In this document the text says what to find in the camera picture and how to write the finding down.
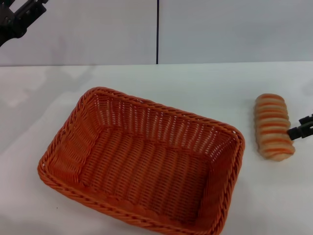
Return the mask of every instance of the rectangular basket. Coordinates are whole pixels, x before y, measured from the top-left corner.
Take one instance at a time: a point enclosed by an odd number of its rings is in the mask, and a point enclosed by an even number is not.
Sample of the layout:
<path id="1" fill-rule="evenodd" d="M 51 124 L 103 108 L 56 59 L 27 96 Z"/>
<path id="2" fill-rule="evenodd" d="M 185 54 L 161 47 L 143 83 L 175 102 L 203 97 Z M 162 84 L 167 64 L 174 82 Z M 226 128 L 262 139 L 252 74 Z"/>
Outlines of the rectangular basket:
<path id="1" fill-rule="evenodd" d="M 232 126 L 98 87 L 81 97 L 38 173 L 66 197 L 129 224 L 217 235 L 244 148 Z"/>

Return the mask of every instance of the bread roll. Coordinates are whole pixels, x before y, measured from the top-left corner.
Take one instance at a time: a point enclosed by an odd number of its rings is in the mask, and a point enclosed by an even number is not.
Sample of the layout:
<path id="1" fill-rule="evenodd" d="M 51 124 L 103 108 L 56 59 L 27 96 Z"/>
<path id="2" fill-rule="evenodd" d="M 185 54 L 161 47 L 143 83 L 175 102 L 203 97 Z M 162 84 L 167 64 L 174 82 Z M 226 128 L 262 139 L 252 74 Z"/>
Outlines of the bread roll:
<path id="1" fill-rule="evenodd" d="M 276 94 L 262 94 L 255 105 L 256 140 L 259 153 L 266 159 L 282 161 L 295 149 L 287 134 L 290 128 L 285 101 Z"/>

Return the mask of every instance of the white tabletop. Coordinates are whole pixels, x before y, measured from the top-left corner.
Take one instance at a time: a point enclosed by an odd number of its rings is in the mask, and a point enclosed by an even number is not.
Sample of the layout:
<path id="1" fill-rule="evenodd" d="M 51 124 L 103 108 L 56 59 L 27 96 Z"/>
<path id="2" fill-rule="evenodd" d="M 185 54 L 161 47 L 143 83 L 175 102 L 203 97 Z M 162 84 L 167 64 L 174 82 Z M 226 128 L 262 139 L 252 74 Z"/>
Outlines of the white tabletop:
<path id="1" fill-rule="evenodd" d="M 37 164 L 79 97 L 109 87 L 226 122 L 246 140 L 223 235 L 313 233 L 313 137 L 280 162 L 256 152 L 253 105 L 281 95 L 292 127 L 313 113 L 313 62 L 0 68 L 0 234 L 155 234 L 44 185 Z"/>

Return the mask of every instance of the orange basket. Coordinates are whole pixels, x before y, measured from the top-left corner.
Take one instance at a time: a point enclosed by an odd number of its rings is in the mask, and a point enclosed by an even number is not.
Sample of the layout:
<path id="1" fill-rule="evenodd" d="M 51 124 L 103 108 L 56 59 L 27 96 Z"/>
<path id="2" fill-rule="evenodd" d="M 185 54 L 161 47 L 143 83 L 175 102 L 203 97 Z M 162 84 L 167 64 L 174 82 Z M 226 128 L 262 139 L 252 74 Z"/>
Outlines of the orange basket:
<path id="1" fill-rule="evenodd" d="M 38 173 L 66 197 L 126 223 L 217 235 L 244 148 L 230 125 L 98 87 L 80 98 Z"/>

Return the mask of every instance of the basket rim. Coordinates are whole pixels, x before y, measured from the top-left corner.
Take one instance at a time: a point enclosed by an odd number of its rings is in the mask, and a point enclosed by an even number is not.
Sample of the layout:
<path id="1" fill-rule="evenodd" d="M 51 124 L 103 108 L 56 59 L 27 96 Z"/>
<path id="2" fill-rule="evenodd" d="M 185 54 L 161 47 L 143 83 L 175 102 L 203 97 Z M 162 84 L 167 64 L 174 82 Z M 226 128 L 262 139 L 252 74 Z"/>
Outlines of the basket rim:
<path id="1" fill-rule="evenodd" d="M 170 113 L 175 116 L 180 116 L 180 117 L 189 119 L 191 121 L 196 121 L 200 124 L 208 124 L 234 137 L 237 144 L 236 144 L 236 149 L 234 150 L 234 155 L 232 157 L 233 158 L 232 166 L 228 170 L 227 180 L 225 181 L 225 184 L 224 184 L 224 193 L 221 194 L 221 197 L 219 200 L 220 206 L 219 206 L 219 211 L 217 213 L 217 217 L 215 218 L 209 230 L 194 231 L 188 228 L 175 227 L 174 225 L 163 224 L 157 220 L 144 217 L 144 216 L 141 216 L 139 214 L 136 214 L 130 211 L 126 211 L 119 207 L 115 207 L 114 205 L 111 205 L 110 203 L 105 202 L 105 201 L 98 203 L 96 202 L 96 199 L 92 197 L 92 195 L 85 194 L 81 192 L 80 190 L 66 184 L 62 180 L 54 177 L 54 175 L 49 172 L 48 167 L 46 167 L 45 165 L 47 166 L 49 165 L 48 163 L 50 159 L 53 157 L 53 154 L 55 153 L 59 145 L 61 145 L 64 138 L 67 136 L 67 134 L 71 130 L 73 126 L 72 124 L 76 121 L 77 118 L 79 118 L 80 111 L 84 107 L 84 102 L 89 101 L 90 99 L 93 98 L 94 95 L 97 95 L 97 94 L 106 94 L 108 96 L 130 102 L 131 104 L 134 104 L 134 105 L 150 107 L 151 109 L 159 111 L 159 112 Z M 46 185 L 50 186 L 51 188 L 65 195 L 66 197 L 73 199 L 77 202 L 80 202 L 81 204 L 87 207 L 90 207 L 94 210 L 97 210 L 109 216 L 115 217 L 117 219 L 121 219 L 121 217 L 123 217 L 122 220 L 124 222 L 130 223 L 132 225 L 139 226 L 139 227 L 146 228 L 146 229 L 149 229 L 155 232 L 160 232 L 160 233 L 180 232 L 186 235 L 198 235 L 198 234 L 199 235 L 208 235 L 208 234 L 217 235 L 222 231 L 222 228 L 224 227 L 224 224 L 225 224 L 227 212 L 230 206 L 231 195 L 234 189 L 234 185 L 237 181 L 239 170 L 241 168 L 244 149 L 245 149 L 245 139 L 243 135 L 241 134 L 240 131 L 238 131 L 236 128 L 234 128 L 231 125 L 228 125 L 226 123 L 222 123 L 213 119 L 209 119 L 206 117 L 202 117 L 193 113 L 188 113 L 188 112 L 175 109 L 172 107 L 167 107 L 165 105 L 158 104 L 147 99 L 142 99 L 142 98 L 138 98 L 135 96 L 126 95 L 122 92 L 118 92 L 113 89 L 109 89 L 105 87 L 95 87 L 85 92 L 85 94 L 79 99 L 74 110 L 71 112 L 70 116 L 68 117 L 68 119 L 66 120 L 62 128 L 58 131 L 53 141 L 48 146 L 47 151 L 40 159 L 37 170 L 38 170 L 39 177 Z M 131 217 L 131 219 L 127 221 L 125 218 L 128 216 Z"/>

